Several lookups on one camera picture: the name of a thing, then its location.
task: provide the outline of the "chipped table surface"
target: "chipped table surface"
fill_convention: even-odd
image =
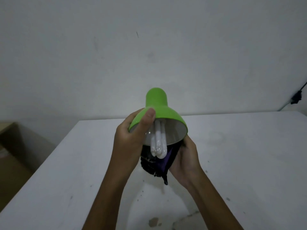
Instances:
[[[244,229],[307,226],[307,117],[298,112],[184,116],[202,168]],[[0,213],[0,229],[81,229],[122,120],[80,121]],[[117,229],[204,229],[189,193],[140,165]]]

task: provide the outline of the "green lamp shade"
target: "green lamp shade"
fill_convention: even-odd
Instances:
[[[133,132],[141,118],[149,108],[156,111],[156,119],[165,119],[165,134],[167,145],[182,140],[188,133],[188,128],[182,117],[167,106],[167,96],[163,89],[152,88],[146,94],[146,107],[132,121],[129,132]],[[150,132],[146,133],[144,145],[150,146]]]

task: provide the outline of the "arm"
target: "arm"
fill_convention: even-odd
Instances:
[[[169,169],[193,197],[209,230],[242,230],[201,168],[195,143],[187,135]]]
[[[156,116],[154,109],[150,108],[136,129],[129,133],[128,128],[139,112],[129,115],[116,129],[108,169],[82,230],[116,228],[122,192],[139,161],[145,133]]]

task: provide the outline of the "black cable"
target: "black cable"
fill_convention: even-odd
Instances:
[[[300,100],[302,100],[302,89],[305,87],[305,85],[307,85],[307,82],[302,86],[302,88],[297,91],[292,98],[282,106],[282,108],[280,108],[278,111],[281,111],[286,105],[288,105],[289,103],[291,104],[297,104]]]

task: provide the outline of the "wall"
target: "wall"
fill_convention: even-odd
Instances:
[[[125,117],[156,86],[182,115],[275,111],[307,79],[306,5],[0,0],[0,119],[38,167],[78,120]]]

